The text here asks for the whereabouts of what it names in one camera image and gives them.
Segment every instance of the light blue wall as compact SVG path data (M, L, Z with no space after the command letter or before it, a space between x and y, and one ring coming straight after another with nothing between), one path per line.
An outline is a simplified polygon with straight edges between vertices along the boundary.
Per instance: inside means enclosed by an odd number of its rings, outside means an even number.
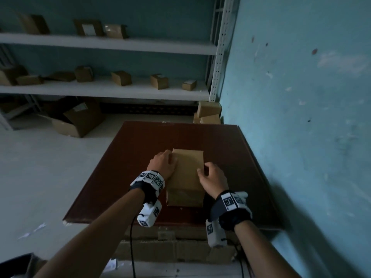
M273 243L304 277L371 277L369 8L240 2L222 116L268 178L287 227Z
M16 12L41 14L51 33L76 34L74 18L126 24L132 37L209 40L214 0L1 0L0 27L22 32ZM203 79L207 57L11 45L17 62L42 75L91 65L97 74L126 70L135 76L163 73L172 78Z

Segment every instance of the wooden table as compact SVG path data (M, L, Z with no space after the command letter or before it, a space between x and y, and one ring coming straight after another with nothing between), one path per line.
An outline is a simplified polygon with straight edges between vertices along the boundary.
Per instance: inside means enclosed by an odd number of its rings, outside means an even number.
M203 150L204 161L224 171L230 189L248 193L247 204L259 228L282 228L268 185L238 126L138 121L123 123L64 220L92 222L128 191L155 154L173 148ZM163 208L156 225L205 225L204 209L168 207L164 192L159 199Z

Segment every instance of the floor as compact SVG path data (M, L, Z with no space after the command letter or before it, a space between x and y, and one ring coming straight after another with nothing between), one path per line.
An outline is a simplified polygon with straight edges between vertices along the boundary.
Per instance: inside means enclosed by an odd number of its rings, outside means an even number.
M192 123L190 116L108 115L82 139L59 135L34 114L14 119L17 131L0 127L0 262L28 252L49 259L85 227L63 224L62 218L125 120ZM132 276L131 262L118 265L102 277ZM237 262L137 262L136 270L138 277L241 276Z

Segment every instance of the person's left hand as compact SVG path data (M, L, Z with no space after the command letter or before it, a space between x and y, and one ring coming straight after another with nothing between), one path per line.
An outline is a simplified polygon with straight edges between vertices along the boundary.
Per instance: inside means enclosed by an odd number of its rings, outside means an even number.
M160 152L153 157L153 159L151 159L147 170L155 170L160 173L164 180L167 180L173 174L178 160L176 157L172 156L169 163L170 155L171 151L169 149L167 149L165 152Z

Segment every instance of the forearm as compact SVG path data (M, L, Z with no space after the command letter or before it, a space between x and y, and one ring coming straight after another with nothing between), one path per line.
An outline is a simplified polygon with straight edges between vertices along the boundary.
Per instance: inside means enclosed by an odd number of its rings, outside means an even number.
M251 221L237 224L234 231L257 277L300 277Z
M129 191L68 242L35 278L99 277L143 201L142 190Z

